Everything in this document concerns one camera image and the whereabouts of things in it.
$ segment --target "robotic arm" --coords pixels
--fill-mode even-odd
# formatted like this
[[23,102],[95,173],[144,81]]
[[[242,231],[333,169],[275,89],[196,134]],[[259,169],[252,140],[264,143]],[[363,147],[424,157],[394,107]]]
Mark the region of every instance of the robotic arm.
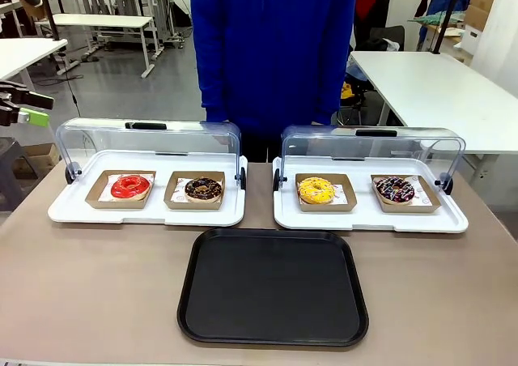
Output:
[[26,123],[46,127],[49,124],[49,115],[46,113],[19,107],[17,104],[52,109],[54,99],[31,92],[23,84],[0,80],[0,126]]

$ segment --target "display case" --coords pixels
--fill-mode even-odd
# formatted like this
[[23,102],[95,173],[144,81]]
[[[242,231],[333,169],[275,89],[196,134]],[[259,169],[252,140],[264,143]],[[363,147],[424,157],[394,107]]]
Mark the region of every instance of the display case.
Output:
[[[68,186],[49,208],[54,221],[230,226],[243,218],[247,160],[232,123],[77,118],[58,127],[57,145]],[[146,197],[104,200],[110,176],[124,175],[148,176]],[[217,205],[172,205],[178,177],[219,180]]]
[[[273,162],[275,220],[293,229],[463,232],[468,220],[450,193],[464,149],[445,129],[289,127]],[[308,177],[333,185],[334,198],[308,200]],[[399,200],[403,184],[410,199]],[[310,185],[311,194],[320,188]]]

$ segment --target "black serving tray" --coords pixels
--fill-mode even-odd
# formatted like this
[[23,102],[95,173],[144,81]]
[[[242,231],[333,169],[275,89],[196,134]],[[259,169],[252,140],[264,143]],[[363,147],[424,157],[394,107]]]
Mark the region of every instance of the black serving tray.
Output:
[[200,342],[350,346],[368,316],[349,245],[330,232],[201,234],[178,305]]

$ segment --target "clear plastic lid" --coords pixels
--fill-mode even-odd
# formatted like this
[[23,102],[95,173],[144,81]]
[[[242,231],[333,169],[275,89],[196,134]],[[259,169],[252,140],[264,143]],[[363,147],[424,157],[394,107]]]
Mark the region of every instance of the clear plastic lid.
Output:
[[240,130],[232,123],[75,118],[59,126],[56,136],[72,181],[102,151],[128,156],[131,152],[221,155],[235,160],[236,180],[240,179]]
[[446,129],[409,127],[291,126],[282,133],[279,183],[285,167],[306,157],[363,161],[375,158],[419,160],[433,173],[435,185],[448,190],[465,150],[464,139]]

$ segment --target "blue hoodie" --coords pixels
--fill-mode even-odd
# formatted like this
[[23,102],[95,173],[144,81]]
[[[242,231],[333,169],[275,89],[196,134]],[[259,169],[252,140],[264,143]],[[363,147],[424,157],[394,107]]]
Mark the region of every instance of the blue hoodie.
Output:
[[329,124],[340,93],[355,0],[191,0],[207,121],[275,138]]

